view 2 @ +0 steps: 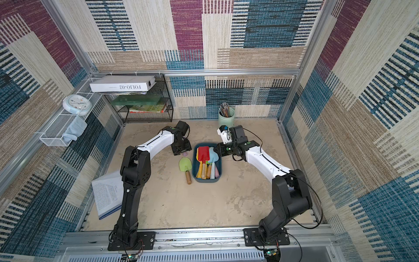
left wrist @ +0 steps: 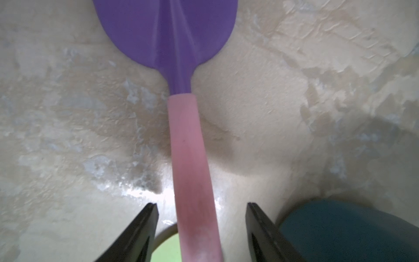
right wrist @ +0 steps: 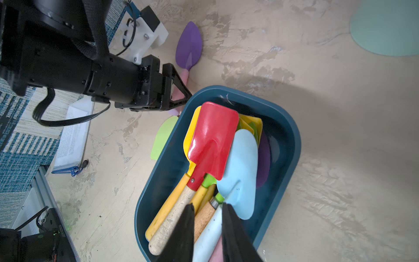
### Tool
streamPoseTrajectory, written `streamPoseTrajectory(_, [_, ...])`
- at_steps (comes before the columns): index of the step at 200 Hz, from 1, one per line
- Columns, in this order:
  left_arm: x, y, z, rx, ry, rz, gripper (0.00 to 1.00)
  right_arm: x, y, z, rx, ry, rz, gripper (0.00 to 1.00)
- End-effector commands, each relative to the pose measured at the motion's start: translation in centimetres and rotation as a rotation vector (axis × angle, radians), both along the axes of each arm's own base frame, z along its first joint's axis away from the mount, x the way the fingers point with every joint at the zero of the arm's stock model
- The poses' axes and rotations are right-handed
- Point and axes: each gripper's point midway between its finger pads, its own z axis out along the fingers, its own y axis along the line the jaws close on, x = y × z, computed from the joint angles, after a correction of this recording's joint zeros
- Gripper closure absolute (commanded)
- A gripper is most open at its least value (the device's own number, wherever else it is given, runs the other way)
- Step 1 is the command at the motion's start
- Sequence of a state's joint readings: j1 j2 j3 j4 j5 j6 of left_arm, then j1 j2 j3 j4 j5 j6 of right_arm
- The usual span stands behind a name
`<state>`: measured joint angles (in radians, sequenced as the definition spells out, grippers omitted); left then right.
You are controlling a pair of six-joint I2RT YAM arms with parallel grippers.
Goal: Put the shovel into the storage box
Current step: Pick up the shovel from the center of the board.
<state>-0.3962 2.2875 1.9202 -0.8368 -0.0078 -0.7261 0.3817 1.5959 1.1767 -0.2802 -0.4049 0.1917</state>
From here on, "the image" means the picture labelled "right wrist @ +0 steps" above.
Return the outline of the light blue trowel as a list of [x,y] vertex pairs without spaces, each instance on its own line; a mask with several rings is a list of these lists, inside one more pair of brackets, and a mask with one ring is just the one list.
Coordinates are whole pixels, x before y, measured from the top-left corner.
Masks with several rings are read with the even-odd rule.
[[222,233],[222,207],[230,204],[239,219],[252,217],[255,206],[256,176],[258,172],[258,145],[253,134],[246,130],[236,131],[223,178],[217,182],[224,202],[194,243],[193,261],[209,261]]

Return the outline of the purple trowel pink handle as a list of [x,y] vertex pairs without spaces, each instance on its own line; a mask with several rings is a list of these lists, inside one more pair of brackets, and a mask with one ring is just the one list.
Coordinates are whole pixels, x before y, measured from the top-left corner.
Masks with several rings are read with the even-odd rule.
[[258,173],[256,177],[256,188],[262,187],[268,179],[270,172],[271,151],[268,138],[262,131],[258,151]]
[[187,86],[189,71],[195,66],[203,50],[203,39],[199,28],[190,21],[184,28],[176,49],[176,63],[182,68],[180,78]]

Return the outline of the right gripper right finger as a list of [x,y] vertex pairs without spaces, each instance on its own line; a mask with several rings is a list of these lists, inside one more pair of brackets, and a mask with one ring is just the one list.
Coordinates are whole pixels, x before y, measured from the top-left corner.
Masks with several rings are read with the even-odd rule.
[[262,261],[230,204],[222,207],[222,247],[225,262]]

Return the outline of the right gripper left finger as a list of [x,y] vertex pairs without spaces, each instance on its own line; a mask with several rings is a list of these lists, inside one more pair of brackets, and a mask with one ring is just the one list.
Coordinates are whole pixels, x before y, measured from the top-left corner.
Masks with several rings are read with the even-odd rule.
[[192,262],[194,252],[195,209],[188,204],[177,222],[157,262]]

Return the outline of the green trowel yellow handle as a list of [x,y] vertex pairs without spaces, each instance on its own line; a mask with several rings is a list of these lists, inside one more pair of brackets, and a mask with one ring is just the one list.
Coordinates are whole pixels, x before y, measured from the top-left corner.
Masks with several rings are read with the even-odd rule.
[[202,201],[204,200],[205,196],[208,194],[208,190],[212,189],[214,192],[217,180],[210,174],[206,174],[204,181],[202,182],[199,189],[196,191],[195,195],[191,200],[191,204],[193,204],[195,209],[195,214],[198,213],[199,207],[201,206]]

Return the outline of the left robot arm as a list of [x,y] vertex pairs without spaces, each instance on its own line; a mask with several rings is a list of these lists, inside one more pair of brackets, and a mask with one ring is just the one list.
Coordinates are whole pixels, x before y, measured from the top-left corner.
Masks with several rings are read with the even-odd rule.
[[132,111],[168,111],[192,94],[170,63],[144,56],[167,37],[151,7],[131,16],[125,57],[110,53],[105,21],[110,1],[2,1],[1,77],[13,92],[46,87],[36,106],[43,112],[56,90],[89,96],[94,102]]

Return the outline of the green trowel wooden handle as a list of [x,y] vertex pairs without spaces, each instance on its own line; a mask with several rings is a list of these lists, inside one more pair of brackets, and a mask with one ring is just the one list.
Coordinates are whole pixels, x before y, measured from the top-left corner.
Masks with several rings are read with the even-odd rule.
[[178,119],[178,116],[171,116],[160,126],[151,150],[152,160],[158,160]]
[[207,226],[208,222],[211,220],[212,216],[215,214],[216,209],[220,204],[224,202],[224,197],[217,193],[216,196],[213,196],[202,208],[201,211],[195,216],[194,222],[194,242],[196,242]]

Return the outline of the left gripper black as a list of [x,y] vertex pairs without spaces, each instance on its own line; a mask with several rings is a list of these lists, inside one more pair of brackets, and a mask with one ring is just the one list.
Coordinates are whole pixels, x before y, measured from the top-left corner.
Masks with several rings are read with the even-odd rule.
[[[183,98],[171,99],[172,85]],[[161,65],[152,55],[144,57],[140,65],[115,55],[93,61],[84,94],[134,111],[168,111],[186,105],[192,97],[174,65]]]

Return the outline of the yellow shovel blue tip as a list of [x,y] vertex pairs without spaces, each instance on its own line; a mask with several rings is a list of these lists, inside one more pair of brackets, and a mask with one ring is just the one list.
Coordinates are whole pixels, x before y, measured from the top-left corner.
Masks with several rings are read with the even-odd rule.
[[[195,109],[194,115],[192,117],[192,120],[190,122],[188,131],[185,135],[185,139],[183,142],[184,153],[187,160],[189,161],[189,164],[192,164],[192,162],[188,158],[189,147],[190,147],[191,140],[195,132],[196,123],[199,117],[200,110],[201,110],[201,106]],[[157,232],[161,224],[166,219],[167,215],[173,208],[174,204],[176,203],[183,189],[185,188],[187,182],[189,181],[194,168],[195,168],[195,164],[193,164],[192,167],[189,167],[188,171],[183,175],[182,179],[180,179],[180,182],[177,184],[175,189],[171,192],[171,194],[168,196],[165,203],[160,208],[159,212],[156,214],[155,218],[153,219],[153,221],[151,222],[151,224],[149,225],[148,229],[145,232],[145,238],[147,241],[150,241],[152,239],[154,234]]]

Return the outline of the red shovel wooden handle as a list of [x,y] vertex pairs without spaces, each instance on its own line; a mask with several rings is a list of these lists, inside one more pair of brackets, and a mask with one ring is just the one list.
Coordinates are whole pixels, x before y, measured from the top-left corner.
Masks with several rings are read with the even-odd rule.
[[205,102],[201,106],[188,152],[188,158],[196,167],[177,202],[149,242],[152,255],[162,253],[183,209],[191,202],[205,175],[222,179],[238,122],[239,114],[235,110],[213,102]]

